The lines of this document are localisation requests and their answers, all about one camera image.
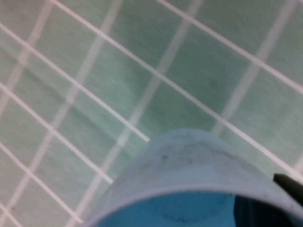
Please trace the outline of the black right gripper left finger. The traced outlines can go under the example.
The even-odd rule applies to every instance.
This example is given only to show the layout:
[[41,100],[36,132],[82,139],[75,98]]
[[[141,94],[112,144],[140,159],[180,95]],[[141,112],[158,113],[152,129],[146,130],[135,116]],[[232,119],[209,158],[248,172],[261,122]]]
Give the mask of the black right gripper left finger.
[[258,200],[235,197],[234,219],[237,227],[301,227],[303,220]]

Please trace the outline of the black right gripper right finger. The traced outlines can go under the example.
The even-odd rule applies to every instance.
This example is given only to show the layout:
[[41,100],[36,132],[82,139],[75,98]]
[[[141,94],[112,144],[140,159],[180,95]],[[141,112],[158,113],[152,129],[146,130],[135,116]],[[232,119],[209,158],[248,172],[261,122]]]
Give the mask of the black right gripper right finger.
[[303,184],[285,174],[274,174],[273,181],[303,206]]

